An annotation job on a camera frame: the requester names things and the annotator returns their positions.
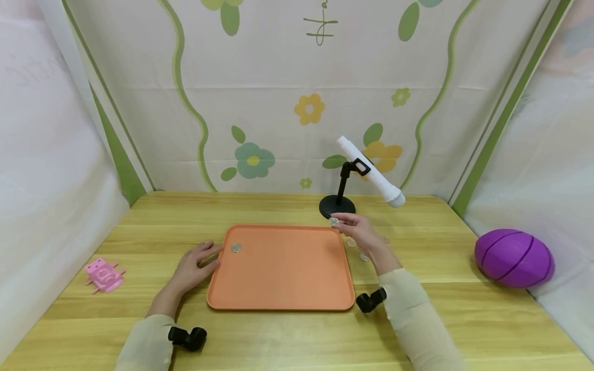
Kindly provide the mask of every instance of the left hand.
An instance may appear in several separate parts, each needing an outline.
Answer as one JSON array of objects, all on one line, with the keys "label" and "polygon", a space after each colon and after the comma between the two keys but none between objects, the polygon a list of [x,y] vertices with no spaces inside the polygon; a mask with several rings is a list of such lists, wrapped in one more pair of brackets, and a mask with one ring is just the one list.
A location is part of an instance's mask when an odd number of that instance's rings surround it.
[{"label": "left hand", "polygon": [[208,241],[186,251],[179,261],[171,280],[167,283],[167,288],[183,295],[198,286],[220,266],[220,261],[215,259],[202,268],[198,264],[209,256],[219,253],[222,248],[222,246],[214,246],[212,241]]}]

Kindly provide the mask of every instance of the green border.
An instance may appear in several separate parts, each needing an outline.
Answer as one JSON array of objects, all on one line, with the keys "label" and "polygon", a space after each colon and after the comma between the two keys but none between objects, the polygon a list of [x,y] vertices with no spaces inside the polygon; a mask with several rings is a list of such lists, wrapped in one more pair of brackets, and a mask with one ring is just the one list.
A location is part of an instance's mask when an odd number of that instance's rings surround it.
[{"label": "green border", "polygon": [[208,140],[208,126],[206,125],[206,121],[202,115],[196,111],[190,102],[184,89],[184,82],[182,81],[182,56],[184,55],[185,46],[184,29],[182,28],[182,23],[179,20],[177,13],[169,1],[159,0],[159,2],[161,3],[163,9],[165,9],[165,12],[171,18],[171,22],[173,22],[173,28],[175,29],[175,37],[177,40],[172,61],[173,82],[175,83],[176,90],[178,91],[179,98],[182,100],[184,107],[186,110],[188,110],[190,115],[192,115],[198,121],[200,128],[202,129],[202,139],[200,139],[200,143],[198,144],[198,164],[200,165],[200,171],[208,188],[212,192],[217,192],[217,189],[214,187],[213,182],[211,182],[210,177],[208,176],[206,163],[204,162],[204,147],[206,146],[206,141]]},{"label": "green border", "polygon": [[130,162],[122,143],[119,141],[118,135],[115,130],[113,130],[113,126],[109,121],[108,116],[105,114],[105,110],[103,110],[103,106],[101,105],[99,98],[97,98],[97,94],[95,94],[93,87],[91,87],[91,93],[93,93],[93,100],[97,106],[99,117],[101,117],[103,130],[105,131],[105,137],[108,139],[109,149],[113,154],[113,159],[118,159],[114,162],[115,169],[118,172],[122,193],[124,194],[124,197],[126,197],[126,200],[128,200],[130,207],[132,207],[132,205],[134,205],[134,203],[147,192],[144,189],[144,185],[140,181],[138,174],[134,171],[134,166]]},{"label": "green border", "polygon": [[[95,70],[95,73],[97,74],[97,77],[99,78],[99,81],[101,82],[101,85],[103,86],[103,89],[105,90],[105,94],[107,95],[109,102],[111,103],[113,110],[115,111],[115,114],[118,117],[120,124],[122,125],[122,129],[124,129],[124,132],[126,133],[126,136],[128,137],[128,141],[130,142],[130,145],[132,146],[132,149],[134,150],[134,153],[136,154],[136,157],[138,158],[138,162],[140,162],[140,166],[142,166],[142,168],[144,170],[144,174],[146,175],[146,177],[150,183],[150,186],[153,188],[153,191],[154,191],[155,187],[154,187],[153,181],[150,179],[149,172],[147,171],[146,167],[144,166],[143,160],[140,157],[138,150],[136,149],[136,145],[134,145],[132,136],[130,136],[130,133],[128,132],[128,128],[126,127],[126,124],[124,124],[124,119],[122,119],[122,115],[120,114],[118,107],[116,106],[115,101],[113,100],[113,97],[112,97],[111,93],[109,92],[108,86],[105,83],[105,80],[103,79],[103,76],[101,75],[101,72],[99,71],[99,67],[97,66],[97,63],[95,62],[95,59],[93,58],[93,55],[91,54],[91,50],[89,49],[87,42],[84,40],[84,37],[83,37],[83,34],[82,34],[80,28],[78,28],[78,24],[74,20],[74,16],[72,14],[72,11],[70,10],[70,7],[66,3],[66,0],[62,0],[62,5],[64,6],[66,15],[70,19],[70,23],[72,24],[72,27],[74,28],[74,31],[76,32],[76,35],[78,36],[78,39],[80,40],[80,43],[83,45],[84,51],[87,54],[87,57],[89,57],[89,61],[91,62],[91,65],[93,66],[93,69]],[[114,162],[117,163],[118,161],[120,161],[120,159],[116,157],[115,153],[112,153],[112,155],[113,155]],[[126,160],[122,160],[122,161],[129,161],[129,157],[126,156]],[[134,173],[136,173],[136,170],[134,169],[134,167],[132,167],[130,170],[133,170]],[[124,180],[120,179],[120,181],[122,182],[122,187],[124,187]]]},{"label": "green border", "polygon": [[400,185],[400,189],[404,189],[408,185],[410,179],[412,178],[413,174],[415,173],[416,165],[417,165],[417,162],[419,161],[419,158],[421,157],[421,150],[423,147],[423,142],[422,142],[422,138],[421,138],[421,130],[423,130],[423,125],[425,124],[425,121],[429,118],[429,116],[431,116],[431,114],[437,108],[439,103],[441,103],[441,99],[444,97],[446,90],[448,89],[448,87],[450,85],[451,74],[454,71],[456,36],[458,36],[458,31],[460,30],[460,27],[462,26],[462,22],[464,22],[464,19],[466,19],[466,17],[474,9],[474,7],[477,3],[478,3],[478,0],[471,0],[468,3],[468,5],[466,6],[466,8],[462,11],[462,13],[460,13],[460,15],[458,16],[458,19],[454,23],[454,27],[452,27],[452,29],[451,29],[450,37],[448,38],[448,42],[447,42],[447,69],[445,71],[446,74],[444,77],[444,82],[441,85],[440,92],[437,94],[437,97],[433,101],[433,104],[431,105],[431,107],[429,107],[429,109],[427,111],[425,111],[423,116],[421,116],[419,122],[416,124],[416,128],[415,128],[415,139],[416,139],[415,158],[412,160],[412,165],[410,166],[410,170],[409,170],[408,174],[406,175],[405,181],[402,182],[402,184]]},{"label": "green border", "polygon": [[[516,63],[514,64],[514,67],[511,69],[510,75],[507,78],[507,81],[505,82],[505,85],[503,87],[503,90],[501,91],[501,94],[499,95],[499,99],[497,99],[495,108],[493,108],[493,111],[491,112],[491,115],[489,116],[489,119],[487,120],[487,123],[481,133],[481,136],[479,137],[479,140],[476,142],[476,146],[475,146],[474,150],[472,150],[472,154],[470,155],[468,162],[466,163],[466,166],[464,167],[464,170],[462,171],[462,175],[466,174],[466,171],[470,167],[470,163],[472,162],[472,159],[474,158],[476,152],[478,151],[479,147],[481,146],[482,140],[485,137],[487,130],[491,127],[491,122],[493,121],[493,118],[495,117],[495,114],[497,113],[497,110],[499,109],[499,106],[501,105],[501,102],[503,101],[503,97],[505,96],[507,89],[509,88],[511,82],[514,80],[514,76],[516,75],[516,71],[517,71],[518,67],[520,66],[520,62],[524,58],[524,54],[526,54],[528,45],[530,45],[530,41],[534,37],[534,34],[536,33],[536,29],[538,28],[538,25],[541,23],[542,17],[545,12],[546,12],[546,8],[542,11],[541,16],[538,18],[538,21],[536,22],[534,27],[532,27],[532,31],[530,32],[530,35],[526,39],[526,42],[524,43],[524,46],[522,47],[522,50],[520,51],[520,56],[516,59]],[[460,183],[462,183],[462,179],[463,179],[463,176],[461,176],[460,179],[458,179],[458,182],[456,183],[456,186],[454,187],[454,191],[451,193],[450,198],[447,200],[448,204],[451,202],[451,199],[454,198],[454,194],[456,194],[456,191],[458,190]]]},{"label": "green border", "polygon": [[478,185],[481,176],[485,171],[486,165],[489,162],[489,158],[491,158],[491,155],[493,154],[493,150],[495,149],[497,141],[501,137],[503,129],[509,121],[510,116],[514,111],[514,108],[516,107],[518,100],[520,100],[522,93],[528,85],[530,77],[532,76],[532,72],[536,69],[538,61],[541,59],[541,56],[546,51],[546,47],[549,41],[555,34],[555,31],[557,30],[559,23],[563,19],[563,16],[565,15],[565,12],[567,12],[567,9],[571,5],[572,1],[573,0],[561,0],[559,2],[557,9],[555,9],[555,12],[553,13],[551,21],[547,25],[545,32],[543,33],[540,41],[538,42],[538,45],[536,46],[536,49],[532,54],[532,57],[530,58],[530,61],[526,65],[526,69],[520,77],[520,80],[518,81],[516,88],[511,94],[509,101],[505,105],[505,108],[503,109],[501,116],[497,120],[497,123],[495,124],[493,131],[489,135],[489,138],[487,138],[486,143],[483,146],[481,153],[479,154],[479,157],[476,159],[475,165],[472,167],[472,170],[470,171],[468,178],[466,178],[466,181],[462,186],[460,193],[458,194],[458,197],[454,201],[452,209],[461,217],[463,217],[466,213],[466,209],[468,207],[468,203],[470,202],[472,194],[474,193],[476,186]]}]

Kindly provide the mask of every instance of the hand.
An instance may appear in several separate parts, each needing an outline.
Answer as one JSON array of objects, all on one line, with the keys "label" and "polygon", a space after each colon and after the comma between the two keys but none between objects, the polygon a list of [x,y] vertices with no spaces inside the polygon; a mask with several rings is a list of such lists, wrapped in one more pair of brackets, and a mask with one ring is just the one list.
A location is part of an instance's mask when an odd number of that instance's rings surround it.
[{"label": "hand", "polygon": [[334,213],[331,216],[337,218],[340,222],[334,228],[355,240],[365,256],[369,257],[373,262],[378,276],[402,268],[402,264],[400,264],[394,252],[373,229],[369,219],[349,213]]},{"label": "hand", "polygon": [[202,242],[194,249],[186,251],[179,261],[171,280],[167,283],[167,288],[178,294],[185,294],[199,283],[204,281],[219,266],[218,259],[213,260],[208,265],[200,268],[198,264],[209,256],[219,253],[222,246],[213,246],[212,241]]},{"label": "hand", "polygon": [[340,221],[334,228],[352,237],[366,256],[369,256],[370,250],[385,246],[384,239],[377,234],[366,217],[349,213],[334,213],[331,216]]}]

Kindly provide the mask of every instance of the purple egg-shaped ball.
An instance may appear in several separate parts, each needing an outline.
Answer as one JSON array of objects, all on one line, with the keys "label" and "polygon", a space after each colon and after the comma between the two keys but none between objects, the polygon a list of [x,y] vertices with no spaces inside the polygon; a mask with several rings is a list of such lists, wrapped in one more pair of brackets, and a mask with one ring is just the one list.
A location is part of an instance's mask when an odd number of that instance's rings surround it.
[{"label": "purple egg-shaped ball", "polygon": [[545,244],[515,229],[485,233],[476,241],[475,259],[488,278],[515,288],[538,286],[555,272],[555,262]]}]

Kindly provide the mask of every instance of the wooden table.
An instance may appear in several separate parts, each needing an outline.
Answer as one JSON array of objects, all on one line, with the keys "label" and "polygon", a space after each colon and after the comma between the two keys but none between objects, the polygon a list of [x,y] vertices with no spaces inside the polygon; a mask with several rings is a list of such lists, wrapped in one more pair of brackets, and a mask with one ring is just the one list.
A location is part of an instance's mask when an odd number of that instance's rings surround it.
[{"label": "wooden table", "polygon": [[[92,295],[80,272],[0,370],[109,370],[179,258],[201,240],[223,240],[233,224],[327,226],[319,195],[154,192],[141,198],[97,251],[127,270],[111,294]],[[593,370],[587,358],[523,290],[489,283],[473,262],[475,235],[442,200],[408,197],[390,208],[352,196],[417,275],[472,370]],[[370,262],[346,248],[357,294],[377,288]],[[179,314],[201,326],[201,354],[177,351],[173,370],[412,370],[382,306],[370,315],[215,312],[206,285]]]}]

